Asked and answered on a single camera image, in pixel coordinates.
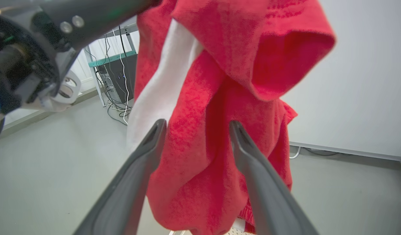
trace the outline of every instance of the white cable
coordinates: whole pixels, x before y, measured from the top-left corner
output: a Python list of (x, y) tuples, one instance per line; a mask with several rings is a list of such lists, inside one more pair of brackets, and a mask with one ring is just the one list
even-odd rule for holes
[[(125, 65), (123, 65), (123, 62), (122, 62), (120, 45), (119, 45), (119, 43), (118, 43), (118, 40), (117, 40), (116, 35), (115, 35), (115, 31), (114, 31), (113, 29), (112, 29), (112, 33), (113, 33), (114, 36), (115, 36), (115, 41), (117, 42), (117, 47), (118, 47), (118, 50), (119, 50), (119, 52), (120, 52), (120, 60), (121, 60), (121, 63), (122, 63), (122, 68), (123, 68), (123, 76), (125, 77), (125, 88), (126, 88), (126, 106), (125, 106), (125, 107), (128, 107), (129, 91), (128, 91), (128, 85), (126, 84)], [(126, 125), (128, 125), (128, 122), (126, 122), (126, 120), (125, 120), (125, 115), (123, 115), (123, 121), (126, 123)]]
[(116, 109), (116, 108), (111, 108), (112, 110), (116, 110), (116, 111), (121, 111), (121, 112), (124, 112), (124, 111), (128, 111), (128, 109), (127, 110), (125, 110), (125, 109)]
[(290, 159), (296, 159), (297, 156), (299, 156), (299, 152), (301, 151), (301, 147), (298, 147), (298, 152), (296, 152), (295, 156), (289, 157)]

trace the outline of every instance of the white wall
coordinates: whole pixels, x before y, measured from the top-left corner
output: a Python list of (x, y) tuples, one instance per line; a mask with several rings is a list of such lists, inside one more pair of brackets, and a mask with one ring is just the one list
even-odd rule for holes
[(335, 49), (282, 99), (290, 141), (401, 157), (401, 0), (320, 0)]

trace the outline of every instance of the red towel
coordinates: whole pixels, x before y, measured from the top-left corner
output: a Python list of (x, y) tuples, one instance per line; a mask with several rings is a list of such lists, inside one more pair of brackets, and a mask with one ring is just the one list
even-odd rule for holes
[(172, 18), (204, 50), (187, 73), (151, 175), (154, 217), (194, 235), (224, 234), (236, 217), (254, 231), (229, 122), (242, 123), (291, 188), (287, 124), (296, 113), (279, 97), (332, 49), (332, 29), (317, 0), (163, 0), (138, 16), (137, 99), (159, 65)]

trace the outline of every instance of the teal shelf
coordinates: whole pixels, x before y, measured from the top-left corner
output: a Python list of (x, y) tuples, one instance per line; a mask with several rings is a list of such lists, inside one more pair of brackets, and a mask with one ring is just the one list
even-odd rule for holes
[[(131, 52), (127, 52), (126, 56), (131, 56), (131, 55), (135, 55), (135, 54), (136, 54), (135, 51), (131, 51)], [(125, 58), (125, 53), (121, 54), (121, 58)], [(92, 67), (96, 67), (96, 66), (99, 66), (99, 65), (104, 65), (104, 64), (107, 64), (109, 62), (113, 62), (113, 61), (119, 60), (119, 59), (120, 59), (119, 55), (113, 55), (113, 56), (107, 57), (106, 59), (103, 58), (103, 59), (99, 59), (99, 60), (96, 60), (96, 61), (92, 61), (92, 62), (90, 62), (88, 64), (89, 64), (89, 67), (92, 68)]]

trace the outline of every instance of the baseboard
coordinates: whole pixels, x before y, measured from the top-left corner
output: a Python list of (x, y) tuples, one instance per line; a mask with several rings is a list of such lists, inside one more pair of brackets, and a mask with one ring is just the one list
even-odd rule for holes
[(86, 83), (86, 82), (89, 82), (89, 81), (91, 81), (91, 80), (93, 80), (93, 77), (88, 77), (87, 79), (80, 80), (80, 82), (81, 82), (81, 83)]
[[(87, 91), (84, 91), (81, 95), (79, 95), (77, 97), (77, 100), (76, 100), (76, 102), (74, 102), (73, 105), (76, 105), (85, 100), (88, 100), (96, 95), (98, 95), (98, 93), (97, 93), (97, 90), (95, 87), (92, 89), (89, 89)], [(36, 111), (35, 113), (31, 113), (28, 116), (24, 116), (21, 119), (11, 122), (11, 123), (5, 125), (2, 133), (0, 134), (0, 139), (6, 137), (8, 135), (11, 135), (17, 131), (20, 131), (23, 128), (25, 128), (33, 123), (39, 122), (39, 121), (47, 118), (48, 116), (53, 115), (54, 113), (55, 112), (47, 112), (47, 111), (39, 110), (39, 111)]]
[(298, 147), (304, 147), (304, 148), (310, 148), (310, 149), (319, 149), (319, 150), (325, 150), (325, 151), (330, 151), (330, 152), (335, 152), (335, 153), (345, 153), (345, 154), (351, 154), (351, 155), (359, 155), (359, 156), (365, 156), (365, 157), (371, 157), (371, 158), (377, 158), (377, 159), (387, 159), (387, 160), (401, 162), (401, 156), (391, 156), (391, 155), (379, 154), (379, 153), (368, 153), (368, 152), (348, 150), (348, 149), (338, 149), (338, 148), (325, 147), (325, 146), (306, 144), (306, 143), (298, 143), (298, 142), (292, 142), (292, 141), (289, 142), (289, 144), (292, 146), (298, 146)]

